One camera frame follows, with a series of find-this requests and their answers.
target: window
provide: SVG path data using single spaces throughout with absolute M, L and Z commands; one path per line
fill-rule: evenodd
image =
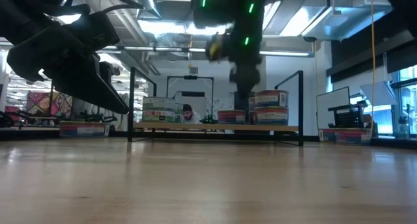
M 399 80 L 406 81 L 417 77 L 417 65 L 399 71 Z
M 401 88 L 401 115 L 409 117 L 410 133 L 417 133 L 417 85 Z
M 417 78 L 417 65 L 399 71 L 400 81 Z M 409 117 L 410 133 L 417 134 L 417 85 L 401 88 L 401 116 Z
M 353 97 L 351 98 L 351 104 L 356 104 L 362 100 L 362 96 Z M 372 105 L 364 108 L 364 114 L 372 114 Z M 375 106 L 373 108 L 373 114 L 374 121 L 378 124 L 378 133 L 393 133 L 392 112 L 390 105 Z

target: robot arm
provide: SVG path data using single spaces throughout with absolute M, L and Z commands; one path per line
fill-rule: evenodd
M 257 65 L 263 33 L 264 6 L 268 0 L 192 0 L 197 28 L 232 23 L 224 35 L 208 41 L 206 55 L 210 61 L 228 58 L 235 63 L 230 80 L 237 84 L 241 98 L 247 98 L 259 83 Z
M 143 8 L 130 0 L 94 14 L 88 5 L 72 0 L 0 0 L 0 36 L 14 44 L 7 62 L 19 76 L 43 81 L 40 69 L 52 79 L 55 90 L 92 104 L 126 114 L 128 106 L 111 85 L 111 65 L 99 62 L 95 51 L 119 42 L 106 13 L 120 8 Z M 60 25 L 50 16 L 81 14 Z

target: colorful poster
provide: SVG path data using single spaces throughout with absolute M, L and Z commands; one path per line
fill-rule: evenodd
M 50 106 L 50 93 L 48 92 L 31 92 L 27 94 L 26 111 L 32 114 L 42 113 L 47 115 Z M 72 97 L 54 92 L 52 98 L 51 116 L 70 118 Z

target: black frame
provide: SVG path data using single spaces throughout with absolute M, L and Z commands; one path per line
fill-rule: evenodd
M 304 71 L 299 70 L 278 83 L 274 88 L 278 90 L 280 86 L 298 76 L 298 146 L 304 146 Z
M 183 79 L 187 79 L 187 77 L 189 76 L 167 76 L 167 92 L 166 92 L 166 97 L 168 98 L 168 86 L 169 86 L 169 80 L 171 78 L 183 78 Z M 214 77 L 199 77 L 199 76 L 192 76 L 193 79 L 197 80 L 197 79 L 209 79 L 211 80 L 211 115 L 213 115 L 213 98 L 214 98 Z
M 130 71 L 130 101 L 129 107 L 133 109 L 133 94 L 134 94 L 134 76 L 135 71 Z M 304 136 L 304 119 L 303 119 L 303 112 L 304 112 L 304 72 L 297 71 L 293 75 L 289 76 L 284 81 L 278 83 L 275 86 L 275 89 L 278 89 L 281 85 L 285 82 L 289 81 L 293 77 L 298 76 L 298 135 L 293 132 L 292 135 L 241 135 L 241 134 L 207 134 L 205 133 L 167 133 L 167 132 L 155 132 L 155 129 L 152 129 L 152 132 L 134 132 L 133 128 L 133 111 L 129 112 L 129 119 L 128 119 L 128 141 L 133 142 L 133 137 L 140 137 L 137 141 L 144 141 L 148 139 L 208 139 L 208 140 L 245 140 L 245 141 L 273 141 L 273 142 L 283 142 L 286 141 L 298 141 L 298 144 L 286 143 L 295 146 L 304 146 L 304 141 L 312 141 L 312 142 L 319 142 L 319 136 Z M 114 137 L 126 137 L 125 132 L 113 132 L 111 136 Z
M 129 114 L 128 114 L 128 141 L 133 141 L 133 111 L 134 111 L 134 98 L 135 98 L 135 80 L 136 80 L 136 72 L 140 74 L 140 77 L 144 78 L 148 82 L 154 85 L 154 92 L 153 95 L 156 96 L 158 85 L 152 81 L 148 76 L 146 76 L 141 70 L 137 69 L 136 67 L 130 68 L 130 86 L 129 86 Z

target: wooden table surface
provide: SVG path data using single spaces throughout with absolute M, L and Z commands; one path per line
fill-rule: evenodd
M 306 143 L 0 143 L 4 224 L 416 224 L 415 151 Z

